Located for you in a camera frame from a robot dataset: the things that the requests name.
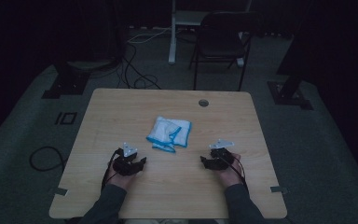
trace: sleeve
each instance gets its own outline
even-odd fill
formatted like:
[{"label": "sleeve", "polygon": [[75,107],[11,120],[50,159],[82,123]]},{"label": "sleeve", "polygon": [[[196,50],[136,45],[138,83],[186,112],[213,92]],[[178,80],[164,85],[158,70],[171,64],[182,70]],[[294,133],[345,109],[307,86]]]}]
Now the sleeve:
[{"label": "sleeve", "polygon": [[242,184],[226,188],[225,196],[230,224],[267,223]]},{"label": "sleeve", "polygon": [[83,216],[79,224],[118,223],[118,212],[126,195],[126,190],[115,185],[106,185],[98,201]]}]

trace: desk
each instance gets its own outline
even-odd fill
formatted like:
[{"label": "desk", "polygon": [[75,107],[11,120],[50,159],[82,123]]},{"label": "desk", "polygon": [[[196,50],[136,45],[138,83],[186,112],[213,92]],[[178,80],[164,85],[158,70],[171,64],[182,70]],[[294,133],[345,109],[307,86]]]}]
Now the desk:
[{"label": "desk", "polygon": [[[202,107],[199,100],[209,105]],[[188,147],[172,154],[153,149],[145,138],[157,116],[186,119],[193,127]],[[89,102],[49,214],[81,217],[100,195],[101,181],[113,152],[127,142],[147,157],[124,202],[122,218],[227,218],[223,187],[200,156],[218,138],[235,143],[228,150],[241,154],[254,203],[264,217],[282,218],[286,208],[269,151],[247,92],[154,91],[98,89]]]},{"label": "desk", "polygon": [[[252,4],[252,0],[246,1],[245,11],[249,11],[249,8]],[[202,19],[209,12],[205,11],[185,11],[185,10],[176,10],[176,0],[172,0],[172,16],[171,16],[171,44],[170,44],[170,54],[168,56],[168,63],[175,64],[176,57],[176,25],[192,25],[199,26]],[[237,65],[239,67],[243,66],[243,59],[237,59]]]}]

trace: person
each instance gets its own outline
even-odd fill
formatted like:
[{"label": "person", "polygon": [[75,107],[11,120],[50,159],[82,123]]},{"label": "person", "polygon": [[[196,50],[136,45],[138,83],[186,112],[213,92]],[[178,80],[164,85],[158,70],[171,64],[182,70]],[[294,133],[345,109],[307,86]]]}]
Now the person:
[{"label": "person", "polygon": [[[239,161],[241,156],[235,153],[236,158],[232,166],[241,173]],[[228,218],[230,224],[262,224],[267,223],[262,214],[252,202],[246,187],[240,177],[228,167],[226,170],[214,171],[225,187]],[[124,203],[127,191],[136,175],[119,175],[110,167],[109,176],[112,176],[104,186],[101,196],[91,209],[80,220],[80,224],[119,222],[118,212]],[[189,224],[217,223],[214,220],[189,220]]]}]

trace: blue-edged towel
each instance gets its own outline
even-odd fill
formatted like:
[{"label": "blue-edged towel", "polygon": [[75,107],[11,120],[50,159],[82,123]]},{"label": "blue-edged towel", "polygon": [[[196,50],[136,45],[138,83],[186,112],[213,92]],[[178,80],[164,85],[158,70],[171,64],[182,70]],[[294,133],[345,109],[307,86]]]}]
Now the blue-edged towel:
[{"label": "blue-edged towel", "polygon": [[153,148],[175,152],[174,146],[187,147],[187,139],[191,130],[191,122],[182,119],[165,119],[158,116],[156,123],[146,137],[153,143]]}]

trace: chair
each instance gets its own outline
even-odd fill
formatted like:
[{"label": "chair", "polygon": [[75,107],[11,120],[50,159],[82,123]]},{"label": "chair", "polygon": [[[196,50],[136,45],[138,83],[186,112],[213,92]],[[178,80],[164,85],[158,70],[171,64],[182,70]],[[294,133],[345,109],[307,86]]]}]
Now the chair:
[{"label": "chair", "polygon": [[207,14],[201,21],[197,42],[191,56],[190,66],[196,64],[194,86],[197,86],[199,63],[227,63],[231,67],[237,58],[243,58],[241,90],[243,75],[249,57],[251,39],[258,34],[262,26],[262,16],[257,12],[215,11]]}]

